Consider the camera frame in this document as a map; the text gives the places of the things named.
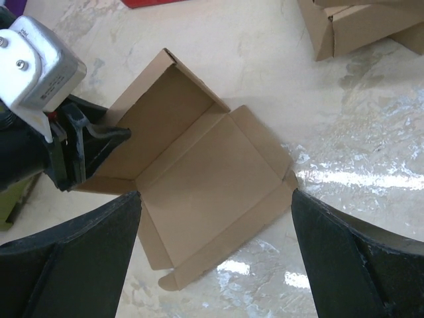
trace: metal screw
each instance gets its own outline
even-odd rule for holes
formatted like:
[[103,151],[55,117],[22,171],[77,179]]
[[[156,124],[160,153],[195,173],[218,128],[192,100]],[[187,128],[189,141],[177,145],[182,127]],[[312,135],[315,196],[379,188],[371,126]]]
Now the metal screw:
[[7,40],[0,36],[0,47],[5,48],[7,45],[8,45]]
[[18,69],[22,71],[25,71],[27,69],[27,63],[22,60],[19,60],[18,62],[16,62],[16,66],[18,67]]

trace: purple object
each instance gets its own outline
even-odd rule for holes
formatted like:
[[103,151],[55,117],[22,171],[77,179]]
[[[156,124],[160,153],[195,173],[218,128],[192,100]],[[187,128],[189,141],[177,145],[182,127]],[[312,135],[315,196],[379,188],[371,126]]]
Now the purple object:
[[27,0],[6,0],[6,8],[19,17],[24,14],[26,3]]

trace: robotic end effector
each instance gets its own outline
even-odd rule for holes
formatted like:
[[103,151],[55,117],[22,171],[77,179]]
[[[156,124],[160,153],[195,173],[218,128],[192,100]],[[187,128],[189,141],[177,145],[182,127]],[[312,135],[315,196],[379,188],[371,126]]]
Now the robotic end effector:
[[0,25],[0,191],[40,172],[69,191],[131,132],[96,125],[106,109],[69,95],[86,68],[51,30],[4,7]]

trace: cardboard box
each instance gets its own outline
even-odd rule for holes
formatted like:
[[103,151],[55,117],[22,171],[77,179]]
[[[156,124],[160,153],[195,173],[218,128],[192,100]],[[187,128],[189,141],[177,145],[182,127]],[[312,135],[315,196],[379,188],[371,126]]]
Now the cardboard box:
[[80,189],[142,196],[139,237],[153,270],[180,290],[224,261],[291,204],[291,158],[243,106],[229,108],[167,50],[104,124],[130,128]]
[[312,0],[314,4],[323,7],[340,7],[340,6],[351,6],[351,5],[372,5],[375,3],[402,3],[405,0]]
[[390,38],[417,54],[424,55],[424,23],[392,34]]
[[322,9],[297,0],[305,19],[315,60],[340,56],[424,21],[424,1]]

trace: green object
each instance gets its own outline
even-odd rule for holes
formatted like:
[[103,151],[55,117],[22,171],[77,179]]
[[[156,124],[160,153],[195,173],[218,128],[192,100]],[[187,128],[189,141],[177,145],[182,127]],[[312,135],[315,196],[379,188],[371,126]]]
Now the green object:
[[0,231],[6,231],[13,225],[9,217],[16,204],[25,195],[25,190],[31,180],[32,178],[18,182],[6,192],[0,193]]

